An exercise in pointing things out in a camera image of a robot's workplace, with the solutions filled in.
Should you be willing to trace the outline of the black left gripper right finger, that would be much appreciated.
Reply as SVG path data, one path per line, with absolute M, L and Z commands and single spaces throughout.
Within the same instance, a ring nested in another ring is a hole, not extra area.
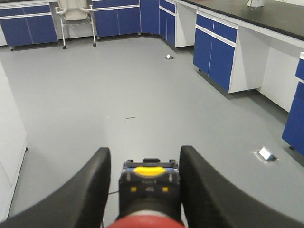
M 251 197 L 193 146 L 180 151 L 181 201 L 190 228 L 302 228 L 304 224 Z

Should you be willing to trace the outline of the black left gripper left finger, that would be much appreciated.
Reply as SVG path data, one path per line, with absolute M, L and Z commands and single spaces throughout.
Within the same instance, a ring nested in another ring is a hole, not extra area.
M 111 155 L 99 148 L 70 180 L 2 228 L 99 228 L 108 199 Z

